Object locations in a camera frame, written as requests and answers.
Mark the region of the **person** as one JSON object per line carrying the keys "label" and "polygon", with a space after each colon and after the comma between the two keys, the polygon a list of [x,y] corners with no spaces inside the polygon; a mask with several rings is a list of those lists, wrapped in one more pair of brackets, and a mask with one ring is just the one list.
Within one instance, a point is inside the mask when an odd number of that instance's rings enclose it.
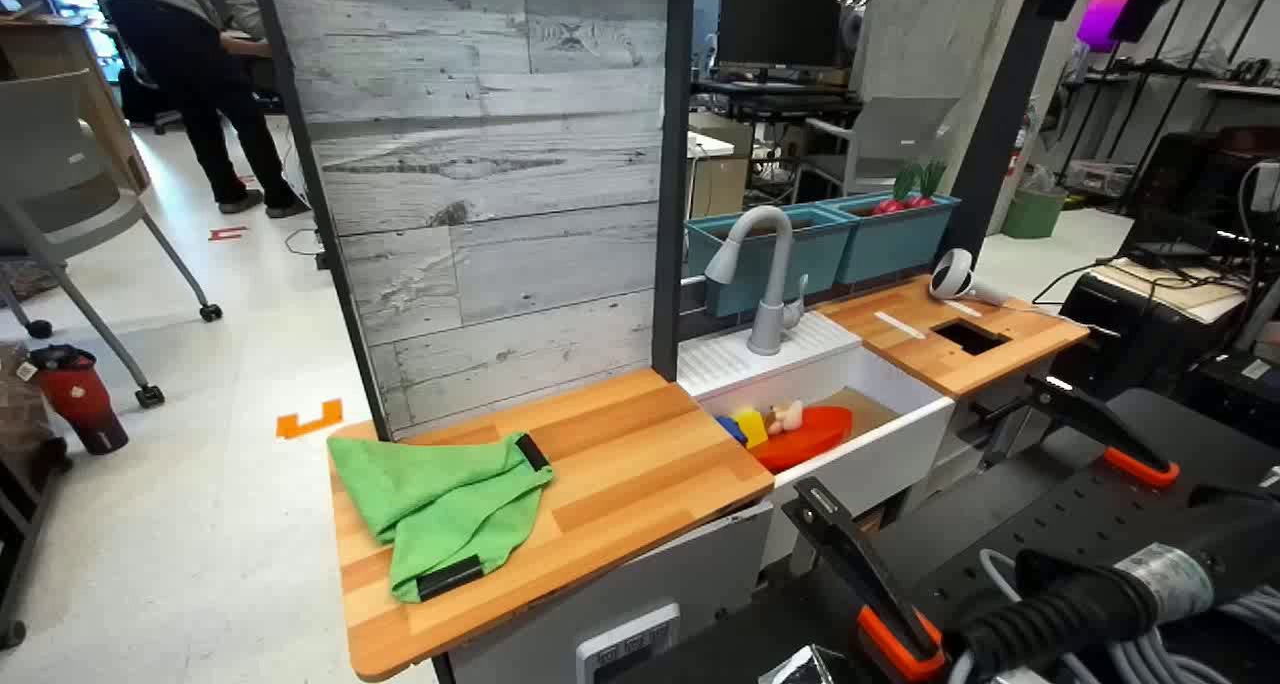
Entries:
{"label": "person", "polygon": [[227,29],[265,44],[257,0],[101,0],[127,47],[182,115],[223,214],[264,205],[273,219],[308,213],[284,175]]}

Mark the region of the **grey office chair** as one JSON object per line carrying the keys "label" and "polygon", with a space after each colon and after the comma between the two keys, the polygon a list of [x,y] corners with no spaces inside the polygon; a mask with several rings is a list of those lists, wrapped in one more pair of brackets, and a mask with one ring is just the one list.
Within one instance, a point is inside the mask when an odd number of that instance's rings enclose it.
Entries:
{"label": "grey office chair", "polygon": [[67,273],[70,257],[142,223],[183,275],[205,322],[221,319],[182,256],[151,218],[141,196],[122,188],[96,134],[79,118],[82,69],[0,81],[0,263],[32,261],[59,284],[125,366],[142,409],[165,403]]}

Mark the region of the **grey cabinet door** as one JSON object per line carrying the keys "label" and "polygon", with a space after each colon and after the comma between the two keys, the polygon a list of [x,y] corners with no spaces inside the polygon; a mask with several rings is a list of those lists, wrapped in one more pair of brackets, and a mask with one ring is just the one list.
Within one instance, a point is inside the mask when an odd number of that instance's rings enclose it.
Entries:
{"label": "grey cabinet door", "polygon": [[773,516],[753,505],[553,596],[439,657],[439,681],[609,684],[749,602]]}

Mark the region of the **grey toy tap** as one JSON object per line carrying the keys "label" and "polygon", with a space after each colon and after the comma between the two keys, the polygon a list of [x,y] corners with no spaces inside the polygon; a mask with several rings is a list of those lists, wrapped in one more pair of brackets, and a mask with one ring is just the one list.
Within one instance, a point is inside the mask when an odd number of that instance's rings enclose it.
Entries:
{"label": "grey toy tap", "polygon": [[785,284],[795,241],[794,224],[788,214],[782,208],[773,205],[758,206],[742,214],[731,225],[718,250],[707,264],[704,277],[721,286],[732,283],[741,247],[750,232],[758,225],[767,225],[772,229],[774,243],[764,293],[756,305],[746,347],[755,355],[769,357],[781,351],[783,332],[795,327],[803,315],[800,304],[788,305],[785,302]]}

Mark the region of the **purple lit monitor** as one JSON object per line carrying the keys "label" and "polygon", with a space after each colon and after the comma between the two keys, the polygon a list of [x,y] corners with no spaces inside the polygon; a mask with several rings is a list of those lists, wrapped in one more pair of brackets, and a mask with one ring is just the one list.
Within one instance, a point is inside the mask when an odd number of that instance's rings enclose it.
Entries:
{"label": "purple lit monitor", "polygon": [[1084,17],[1076,29],[1076,40],[1089,53],[1110,53],[1115,46],[1111,29],[1129,0],[1088,0]]}

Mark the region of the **teal planter box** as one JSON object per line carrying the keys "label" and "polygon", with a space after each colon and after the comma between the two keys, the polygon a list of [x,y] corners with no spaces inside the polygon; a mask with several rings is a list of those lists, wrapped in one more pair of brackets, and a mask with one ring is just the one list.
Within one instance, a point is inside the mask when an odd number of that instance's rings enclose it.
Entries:
{"label": "teal planter box", "polygon": [[[783,301],[818,295],[832,288],[846,243],[858,219],[846,213],[800,204],[786,208],[794,227],[788,274],[785,278]],[[719,215],[685,224],[687,233],[687,273],[701,275],[739,219]],[[707,311],[716,318],[755,313],[765,293],[774,251],[773,225],[756,224],[740,247],[735,278],[728,286],[712,282],[707,286]]]}
{"label": "teal planter box", "polygon": [[937,195],[928,206],[874,214],[872,210],[888,196],[887,192],[854,195],[815,204],[852,219],[836,269],[836,283],[859,286],[931,265],[952,213],[961,202],[959,199]]}

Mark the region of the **green bin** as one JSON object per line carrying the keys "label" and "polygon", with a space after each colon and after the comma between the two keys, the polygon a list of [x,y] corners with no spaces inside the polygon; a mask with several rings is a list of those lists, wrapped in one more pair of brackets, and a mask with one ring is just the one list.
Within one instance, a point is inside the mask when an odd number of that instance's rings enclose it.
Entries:
{"label": "green bin", "polygon": [[1010,199],[1001,233],[1014,240],[1050,238],[1068,196],[1069,192],[1060,187],[1016,188]]}

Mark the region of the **black computer case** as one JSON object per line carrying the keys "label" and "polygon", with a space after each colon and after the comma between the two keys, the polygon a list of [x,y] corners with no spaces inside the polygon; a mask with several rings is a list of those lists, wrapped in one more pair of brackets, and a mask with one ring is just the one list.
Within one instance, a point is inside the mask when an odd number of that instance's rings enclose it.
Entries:
{"label": "black computer case", "polygon": [[1185,371],[1233,337],[1249,281],[1213,268],[1148,268],[1117,257],[1087,268],[1057,313],[1089,336],[1050,374],[1102,400],[1134,387],[1172,392]]}

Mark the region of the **orange floor marker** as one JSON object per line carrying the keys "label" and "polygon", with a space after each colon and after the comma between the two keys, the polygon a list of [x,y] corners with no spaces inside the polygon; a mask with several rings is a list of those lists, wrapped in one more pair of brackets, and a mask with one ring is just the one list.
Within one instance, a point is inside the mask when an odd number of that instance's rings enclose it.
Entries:
{"label": "orange floor marker", "polygon": [[335,427],[343,421],[344,407],[342,400],[325,400],[320,405],[317,416],[315,418],[302,418],[297,412],[280,415],[275,424],[275,437],[285,441],[297,439]]}

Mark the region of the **white toy sink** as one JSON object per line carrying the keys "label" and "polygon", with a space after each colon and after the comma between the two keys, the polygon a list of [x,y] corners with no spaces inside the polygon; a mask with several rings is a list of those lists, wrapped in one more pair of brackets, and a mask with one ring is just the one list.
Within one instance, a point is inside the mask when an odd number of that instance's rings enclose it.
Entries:
{"label": "white toy sink", "polygon": [[785,558],[796,541],[780,509],[797,480],[815,476],[851,514],[864,514],[931,470],[955,403],[819,313],[804,314],[786,330],[777,355],[753,354],[746,342],[748,330],[740,329],[680,343],[677,382],[705,412],[765,412],[794,401],[852,411],[844,443],[778,473],[762,503],[689,535],[758,573]]}

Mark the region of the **hand controller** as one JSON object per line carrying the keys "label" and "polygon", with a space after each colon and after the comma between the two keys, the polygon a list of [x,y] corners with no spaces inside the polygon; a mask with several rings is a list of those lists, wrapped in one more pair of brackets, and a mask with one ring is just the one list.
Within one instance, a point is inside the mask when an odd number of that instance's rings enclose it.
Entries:
{"label": "hand controller", "polygon": [[951,248],[934,266],[928,293],[938,301],[970,298],[1002,307],[1012,296],[980,281],[974,270],[974,257],[966,248]]}

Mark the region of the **orange toy plate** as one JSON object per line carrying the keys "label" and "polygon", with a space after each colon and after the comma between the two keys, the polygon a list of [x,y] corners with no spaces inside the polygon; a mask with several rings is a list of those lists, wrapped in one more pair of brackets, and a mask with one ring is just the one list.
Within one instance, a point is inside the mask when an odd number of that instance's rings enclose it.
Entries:
{"label": "orange toy plate", "polygon": [[787,471],[809,461],[850,438],[854,424],[851,410],[840,406],[815,406],[803,410],[799,428],[769,434],[748,452],[773,474]]}

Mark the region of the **black desk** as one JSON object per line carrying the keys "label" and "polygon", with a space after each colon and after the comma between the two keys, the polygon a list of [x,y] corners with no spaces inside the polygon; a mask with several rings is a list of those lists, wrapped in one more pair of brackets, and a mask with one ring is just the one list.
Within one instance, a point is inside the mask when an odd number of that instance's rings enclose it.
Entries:
{"label": "black desk", "polygon": [[851,123],[863,110],[854,92],[827,85],[698,79],[691,94],[707,96],[714,114],[748,124],[803,123],[808,118]]}

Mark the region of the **green towel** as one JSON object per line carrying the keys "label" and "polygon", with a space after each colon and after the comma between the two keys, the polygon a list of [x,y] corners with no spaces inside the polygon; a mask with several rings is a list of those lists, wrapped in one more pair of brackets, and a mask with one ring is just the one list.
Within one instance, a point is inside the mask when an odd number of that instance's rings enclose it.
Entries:
{"label": "green towel", "polygon": [[503,567],[556,479],[526,432],[479,444],[332,438],[328,448],[374,541],[390,547],[390,593],[406,603]]}

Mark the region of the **black clamp orange tip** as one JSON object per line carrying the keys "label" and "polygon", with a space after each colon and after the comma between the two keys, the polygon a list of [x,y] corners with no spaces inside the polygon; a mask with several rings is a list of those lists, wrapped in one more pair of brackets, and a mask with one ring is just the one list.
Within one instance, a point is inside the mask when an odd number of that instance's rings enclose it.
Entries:
{"label": "black clamp orange tip", "polygon": [[1070,427],[1102,444],[1102,460],[1111,469],[1152,489],[1166,491],[1180,476],[1180,466],[1157,452],[1106,402],[1056,377],[1029,374],[1024,382],[1024,392],[998,407],[973,403],[970,409],[978,416],[975,425],[995,434],[996,428],[1016,411],[1036,410],[1051,423]]}
{"label": "black clamp orange tip", "polygon": [[785,516],[806,548],[852,592],[849,617],[858,643],[893,684],[936,684],[947,657],[941,633],[910,601],[854,516],[819,479],[794,483]]}

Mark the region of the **toy radish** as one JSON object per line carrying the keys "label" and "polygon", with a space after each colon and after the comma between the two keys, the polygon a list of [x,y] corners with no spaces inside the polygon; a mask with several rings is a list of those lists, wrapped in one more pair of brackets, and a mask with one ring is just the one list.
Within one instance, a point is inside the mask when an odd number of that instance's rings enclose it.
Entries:
{"label": "toy radish", "polygon": [[873,214],[879,216],[910,209],[919,173],[920,168],[915,163],[902,168],[893,178],[890,196],[876,205]]}
{"label": "toy radish", "polygon": [[938,192],[946,169],[947,163],[941,159],[931,159],[928,163],[914,165],[913,184],[915,186],[915,193],[908,200],[910,209],[929,208],[934,204],[934,195]]}

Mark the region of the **toy kitchen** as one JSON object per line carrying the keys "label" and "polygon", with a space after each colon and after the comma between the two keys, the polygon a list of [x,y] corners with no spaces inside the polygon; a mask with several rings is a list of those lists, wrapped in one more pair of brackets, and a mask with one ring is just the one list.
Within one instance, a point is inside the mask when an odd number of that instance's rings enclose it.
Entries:
{"label": "toy kitchen", "polygon": [[349,666],[385,684],[762,503],[773,476],[677,382],[692,0],[260,0],[372,412],[411,444],[527,432],[509,561],[390,593],[332,479]]}

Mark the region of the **red drink bottle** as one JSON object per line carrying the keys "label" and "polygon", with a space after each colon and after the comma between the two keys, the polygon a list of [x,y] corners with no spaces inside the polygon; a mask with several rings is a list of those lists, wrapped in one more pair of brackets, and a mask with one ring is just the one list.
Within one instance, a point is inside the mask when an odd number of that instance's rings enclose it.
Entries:
{"label": "red drink bottle", "polygon": [[51,345],[31,351],[28,362],[35,366],[35,379],[45,398],[88,453],[104,456],[128,444],[129,437],[91,352],[70,345]]}

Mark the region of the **black monitor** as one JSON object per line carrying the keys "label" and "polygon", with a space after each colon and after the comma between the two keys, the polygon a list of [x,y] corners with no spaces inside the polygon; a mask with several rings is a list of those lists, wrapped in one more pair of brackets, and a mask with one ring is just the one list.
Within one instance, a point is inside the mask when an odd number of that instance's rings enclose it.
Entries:
{"label": "black monitor", "polygon": [[716,63],[833,70],[851,63],[837,0],[719,0]]}

